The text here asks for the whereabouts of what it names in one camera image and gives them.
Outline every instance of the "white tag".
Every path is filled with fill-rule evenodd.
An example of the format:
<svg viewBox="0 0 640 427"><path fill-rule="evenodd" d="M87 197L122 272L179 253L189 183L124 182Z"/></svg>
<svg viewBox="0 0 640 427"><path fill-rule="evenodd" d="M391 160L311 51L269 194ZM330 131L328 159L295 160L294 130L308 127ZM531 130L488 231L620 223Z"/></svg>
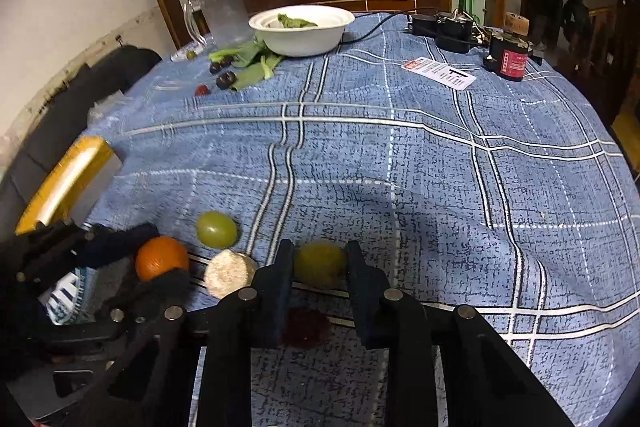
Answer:
<svg viewBox="0 0 640 427"><path fill-rule="evenodd" d="M476 78L472 74L452 68L448 64L420 57L402 66L403 70L421 74L452 89L462 90Z"/></svg>

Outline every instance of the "brown tape roll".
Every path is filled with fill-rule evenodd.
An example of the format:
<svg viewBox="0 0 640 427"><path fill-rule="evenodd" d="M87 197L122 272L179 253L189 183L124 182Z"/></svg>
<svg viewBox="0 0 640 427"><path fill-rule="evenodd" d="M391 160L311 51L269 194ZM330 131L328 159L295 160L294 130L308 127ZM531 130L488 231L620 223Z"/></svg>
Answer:
<svg viewBox="0 0 640 427"><path fill-rule="evenodd" d="M504 29L526 37L529 34L529 19L515 13L507 13L504 17Z"/></svg>

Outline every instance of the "white round food piece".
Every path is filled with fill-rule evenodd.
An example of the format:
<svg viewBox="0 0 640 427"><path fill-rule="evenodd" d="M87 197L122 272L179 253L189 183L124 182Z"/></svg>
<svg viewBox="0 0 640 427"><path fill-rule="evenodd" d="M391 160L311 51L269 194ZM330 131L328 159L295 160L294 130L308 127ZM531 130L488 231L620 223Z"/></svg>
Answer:
<svg viewBox="0 0 640 427"><path fill-rule="evenodd" d="M250 285L257 267L250 257L223 250L209 261L204 272L204 283L211 295L222 299Z"/></svg>

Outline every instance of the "green grape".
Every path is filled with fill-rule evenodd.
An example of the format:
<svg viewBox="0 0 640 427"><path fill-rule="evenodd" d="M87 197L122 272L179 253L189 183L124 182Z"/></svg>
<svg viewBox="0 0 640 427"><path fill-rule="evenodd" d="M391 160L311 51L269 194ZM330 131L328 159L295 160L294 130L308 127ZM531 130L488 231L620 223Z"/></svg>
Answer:
<svg viewBox="0 0 640 427"><path fill-rule="evenodd" d="M293 262L293 272L300 282L315 288L335 288L347 259L340 247L329 241L314 241L300 248Z"/></svg>
<svg viewBox="0 0 640 427"><path fill-rule="evenodd" d="M238 240L238 227L234 220L215 210L198 218L196 233L201 243L209 248L229 248Z"/></svg>

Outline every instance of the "glass pitcher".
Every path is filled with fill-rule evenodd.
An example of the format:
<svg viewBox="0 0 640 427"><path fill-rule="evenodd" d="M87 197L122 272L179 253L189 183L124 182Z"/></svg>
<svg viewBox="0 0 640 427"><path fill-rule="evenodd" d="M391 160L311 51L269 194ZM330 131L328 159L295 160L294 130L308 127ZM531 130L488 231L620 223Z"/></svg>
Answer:
<svg viewBox="0 0 640 427"><path fill-rule="evenodd" d="M189 35L205 48L213 45L219 50L235 48L254 37L242 0L188 0L182 9ZM193 12L198 10L209 26L209 39L201 35L193 18Z"/></svg>

